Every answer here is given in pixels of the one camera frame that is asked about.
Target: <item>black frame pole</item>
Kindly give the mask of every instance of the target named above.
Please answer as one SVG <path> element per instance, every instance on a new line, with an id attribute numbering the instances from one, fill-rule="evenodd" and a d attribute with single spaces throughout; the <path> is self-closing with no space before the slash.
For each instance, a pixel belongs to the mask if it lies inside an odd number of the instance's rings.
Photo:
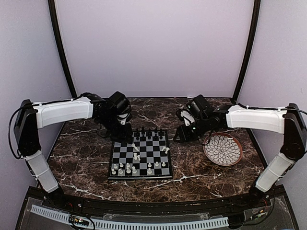
<path id="1" fill-rule="evenodd" d="M 258 22 L 258 17 L 259 17 L 259 12 L 260 12 L 260 2 L 261 0 L 255 0 L 254 2 L 254 9 L 253 9 L 252 17 L 251 17 L 250 29 L 249 29 L 249 34 L 248 34 L 248 42 L 247 42 L 246 49 L 245 49 L 241 71 L 239 73 L 238 81 L 236 83 L 235 92 L 231 99 L 233 103 L 236 103 L 238 100 L 238 97 L 239 97 L 239 94 L 240 94 L 240 91 L 243 85 L 244 77 L 246 74 L 246 70 L 248 68 L 248 62 L 249 62 L 250 54 L 253 48 L 255 34 L 256 34 L 257 22 Z"/>
<path id="2" fill-rule="evenodd" d="M 64 47 L 63 47 L 61 34 L 59 30 L 59 22 L 57 18 L 56 5 L 55 5 L 54 0 L 48 0 L 48 4 L 49 4 L 49 12 L 50 12 L 53 33 L 54 33 L 54 37 L 56 39 L 56 43 L 58 47 L 59 58 L 62 63 L 63 71 L 65 74 L 65 78 L 66 78 L 69 90 L 71 92 L 71 96 L 75 98 L 77 97 L 77 92 L 72 82 L 71 73 L 69 71 L 67 59 L 66 59 L 65 52 L 64 52 Z"/>

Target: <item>cable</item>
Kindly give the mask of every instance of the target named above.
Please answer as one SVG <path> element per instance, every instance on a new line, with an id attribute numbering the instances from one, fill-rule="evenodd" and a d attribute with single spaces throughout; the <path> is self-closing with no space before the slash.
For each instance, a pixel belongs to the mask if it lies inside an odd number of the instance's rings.
<path id="1" fill-rule="evenodd" d="M 73 101 L 79 99 L 80 97 L 81 97 L 81 96 L 76 97 L 76 98 L 73 98 Z M 62 101 L 45 102 L 45 103 L 41 103 L 41 104 L 42 104 L 42 105 L 46 105 L 46 104 L 53 104 L 53 103 L 59 103 L 59 102 L 68 102 L 68 101 L 71 101 L 71 99 L 62 100 Z M 21 111 L 21 110 L 23 110 L 23 109 L 25 109 L 25 108 L 33 108 L 34 106 L 38 106 L 38 105 L 40 105 L 40 104 L 26 104 L 26 105 L 24 105 L 24 106 L 18 108 L 18 109 L 12 114 L 12 116 L 11 116 L 11 118 L 10 118 L 10 121 L 9 121 L 9 129 L 8 129 L 9 146 L 10 146 L 10 150 L 11 150 L 11 152 L 12 152 L 14 158 L 16 158 L 16 159 L 18 159 L 18 160 L 22 157 L 22 155 L 20 154 L 19 150 L 17 150 L 17 154 L 16 154 L 16 153 L 14 152 L 14 150 L 13 150 L 13 147 L 12 147 L 12 141 L 11 141 L 11 126 L 12 126 L 12 121 L 13 121 L 15 115 L 16 115 L 19 111 Z"/>
<path id="2" fill-rule="evenodd" d="M 268 212 L 268 214 L 259 222 L 257 223 L 252 223 L 252 224 L 249 224 L 248 222 L 254 220 L 253 218 L 249 218 L 247 219 L 246 221 L 244 222 L 241 222 L 241 223 L 231 223 L 231 222 L 228 222 L 230 226 L 253 226 L 253 225 L 258 225 L 258 224 L 261 224 L 262 222 L 264 222 L 267 218 L 269 218 L 269 216 L 272 214 L 273 210 L 274 210 L 274 207 L 275 207 L 275 186 L 273 186 L 273 204 L 272 204 L 272 207 L 270 208 L 270 211 Z"/>
<path id="3" fill-rule="evenodd" d="M 10 118 L 10 121 L 9 121 L 9 130 L 8 130 L 9 146 L 10 146 L 10 150 L 11 150 L 11 152 L 12 152 L 14 158 L 16 158 L 16 159 L 20 159 L 22 155 L 21 155 L 21 154 L 18 154 L 18 153 L 19 153 L 19 150 L 17 150 L 17 154 L 16 154 L 16 153 L 14 152 L 14 150 L 13 150 L 12 142 L 11 142 L 11 125 L 12 125 L 12 120 L 14 119 L 16 113 L 18 113 L 20 110 L 22 110 L 22 109 L 24 109 L 24 108 L 26 108 L 26 107 L 28 107 L 28 106 L 25 105 L 25 106 L 20 107 L 19 109 L 17 109 L 17 110 L 12 114 L 12 116 L 11 116 L 11 118 Z"/>
<path id="4" fill-rule="evenodd" d="M 281 111 L 297 111 L 300 113 L 303 113 L 305 115 L 307 115 L 307 112 L 304 110 L 300 110 L 300 109 L 295 109 L 295 108 L 291 108 L 289 106 L 285 107 L 285 108 L 268 108 L 268 107 L 247 107 L 246 105 L 243 105 L 241 103 L 238 103 L 238 105 L 240 105 L 242 108 L 244 109 L 252 109 L 252 110 L 258 110 L 258 109 L 263 109 L 263 110 L 281 110 Z"/>
<path id="5" fill-rule="evenodd" d="M 55 205 L 48 195 L 46 195 L 46 198 L 47 198 L 47 200 L 48 200 L 54 207 L 56 207 L 57 209 L 59 209 L 59 210 L 61 210 L 61 211 L 69 212 L 70 215 L 71 215 L 71 214 L 74 214 L 74 215 L 77 215 L 77 216 L 79 216 L 79 217 L 83 217 L 83 218 L 88 219 L 88 220 L 92 223 L 92 225 L 93 225 L 93 230 L 96 229 L 96 226 L 95 226 L 94 221 L 93 221 L 90 217 L 88 217 L 87 215 L 83 215 L 83 214 L 78 213 L 78 212 L 75 212 L 75 211 L 65 210 L 65 209 L 63 209 L 63 208 L 58 207 L 57 205 Z"/>

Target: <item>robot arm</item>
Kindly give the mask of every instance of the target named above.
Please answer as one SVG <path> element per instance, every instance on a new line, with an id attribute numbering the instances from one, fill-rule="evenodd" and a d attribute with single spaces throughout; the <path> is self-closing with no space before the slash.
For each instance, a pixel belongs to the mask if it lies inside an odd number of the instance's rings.
<path id="1" fill-rule="evenodd" d="M 241 105 L 221 105 L 213 109 L 200 95 L 187 107 L 190 115 L 198 119 L 181 125 L 174 136 L 175 142 L 198 140 L 200 135 L 219 128 L 254 128 L 284 134 L 280 152 L 252 187 L 262 193 L 270 190 L 305 154 L 307 129 L 301 114 L 295 111 L 298 110 L 296 104 L 272 109 Z M 179 110 L 177 115 L 182 120 L 184 113 Z"/>
<path id="2" fill-rule="evenodd" d="M 132 143 L 131 125 L 126 123 L 131 118 L 130 112 L 130 102 L 120 92 L 105 99 L 84 93 L 76 99 L 49 103 L 24 100 L 14 126 L 18 151 L 43 189 L 47 193 L 55 192 L 60 186 L 42 155 L 38 129 L 69 120 L 93 118 L 107 129 L 112 140 Z"/>

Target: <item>white chess piece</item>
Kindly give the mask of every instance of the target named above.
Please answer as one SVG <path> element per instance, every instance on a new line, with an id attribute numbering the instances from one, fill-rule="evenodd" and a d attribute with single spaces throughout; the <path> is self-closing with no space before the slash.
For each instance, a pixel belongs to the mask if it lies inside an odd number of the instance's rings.
<path id="1" fill-rule="evenodd" d="M 133 143 L 132 145 L 131 145 L 137 152 L 139 152 L 140 150 L 139 150 L 139 148 L 138 147 L 136 147 L 135 146 L 135 144 Z"/>

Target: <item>curved black frame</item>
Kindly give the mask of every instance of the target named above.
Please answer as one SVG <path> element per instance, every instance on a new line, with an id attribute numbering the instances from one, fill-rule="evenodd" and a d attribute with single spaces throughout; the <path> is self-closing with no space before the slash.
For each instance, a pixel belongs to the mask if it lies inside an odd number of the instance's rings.
<path id="1" fill-rule="evenodd" d="M 49 5 L 49 12 L 50 12 L 50 18 L 51 18 L 51 23 L 52 23 L 52 28 L 53 28 L 53 33 L 54 33 L 54 38 L 57 43 L 58 47 L 58 52 L 59 52 L 59 58 L 62 63 L 63 71 L 65 74 L 66 82 L 69 87 L 69 91 L 71 92 L 71 96 L 73 98 L 77 97 L 77 92 L 75 89 L 75 86 L 73 85 L 72 78 L 71 78 L 71 72 L 68 67 L 65 51 L 64 51 L 64 46 L 62 43 L 61 39 L 61 33 L 59 30 L 59 22 L 57 18 L 57 10 L 56 10 L 56 5 L 54 0 L 48 0 L 48 5 Z"/>
<path id="2" fill-rule="evenodd" d="M 241 70 L 239 73 L 238 81 L 236 83 L 235 92 L 234 92 L 234 95 L 232 96 L 232 103 L 236 103 L 238 100 L 238 97 L 240 95 L 241 88 L 243 85 L 243 81 L 246 75 L 246 70 L 248 68 L 249 58 L 250 58 L 251 51 L 253 48 L 256 29 L 257 29 L 257 22 L 259 18 L 260 2 L 261 0 L 255 0 L 254 2 L 254 9 L 253 9 L 252 17 L 251 17 L 250 29 L 249 29 L 249 34 L 248 34 L 248 42 L 246 45 L 245 54 L 243 57 L 243 62 L 242 62 Z"/>
<path id="3" fill-rule="evenodd" d="M 237 83 L 236 83 L 236 88 L 235 88 L 233 97 L 231 98 L 233 103 L 236 103 L 236 101 L 238 100 L 238 97 L 239 97 L 239 94 L 240 94 L 240 91 L 241 91 L 241 88 L 242 88 L 242 85 L 243 85 L 244 77 L 245 77 L 245 74 L 246 74 L 246 70 L 248 68 L 249 58 L 250 58 L 250 55 L 251 55 L 251 51 L 252 51 L 253 44 L 254 44 L 254 38 L 255 38 L 255 34 L 256 34 L 257 22 L 258 22 L 258 17 L 259 17 L 259 12 L 260 12 L 260 2 L 261 2 L 261 0 L 255 0 L 254 1 L 254 9 L 253 9 L 253 14 L 252 14 L 252 18 L 251 18 L 251 24 L 250 24 L 249 34 L 248 34 L 248 41 L 247 41 L 247 45 L 246 45 L 246 49 L 245 49 L 245 53 L 244 53 L 244 57 L 243 57 L 241 71 L 239 73 L 239 77 L 238 77 L 238 80 L 237 80 Z M 72 81 L 72 78 L 71 78 L 71 73 L 70 73 L 70 70 L 69 70 L 69 67 L 68 67 L 68 64 L 67 64 L 67 59 L 66 59 L 66 55 L 65 55 L 65 51 L 64 51 L 64 47 L 63 47 L 63 42 L 62 42 L 62 39 L 61 39 L 55 2 L 54 2 L 54 0 L 48 0 L 48 4 L 49 4 L 50 17 L 51 17 L 51 22 L 52 22 L 52 27 L 53 27 L 53 33 L 54 33 L 54 37 L 56 39 L 59 57 L 61 59 L 65 78 L 66 78 L 69 90 L 71 92 L 71 96 L 77 97 L 76 89 L 74 87 L 74 84 L 73 84 L 73 81 Z"/>
<path id="4" fill-rule="evenodd" d="M 293 226 L 298 230 L 298 224 L 290 204 L 288 195 L 283 185 L 275 187 L 274 191 L 270 190 L 267 195 L 269 199 L 273 197 L 284 196 L 288 210 L 290 212 Z M 16 223 L 15 229 L 18 230 L 25 207 L 28 199 L 35 198 L 43 201 L 42 205 L 48 207 L 55 207 L 52 203 L 45 199 L 46 194 L 39 188 L 29 187 L 27 194 L 24 198 L 24 202 Z M 137 202 L 120 202 L 120 201 L 106 201 L 90 198 L 82 198 L 78 196 L 65 195 L 65 199 L 73 204 L 74 207 L 78 207 L 78 210 L 74 212 L 80 213 L 80 215 L 90 215 L 95 217 L 103 217 L 105 214 L 119 214 L 119 215 L 132 215 L 132 216 L 175 216 L 185 214 L 197 214 L 197 213 L 209 213 L 212 216 L 222 215 L 223 217 L 231 217 L 242 215 L 244 210 L 250 207 L 238 207 L 232 206 L 230 203 L 236 203 L 236 200 L 247 197 L 248 194 L 236 195 L 225 198 L 209 199 L 209 200 L 197 200 L 190 202 L 170 202 L 170 203 L 137 203 Z M 262 203 L 252 207 L 263 206 Z"/>

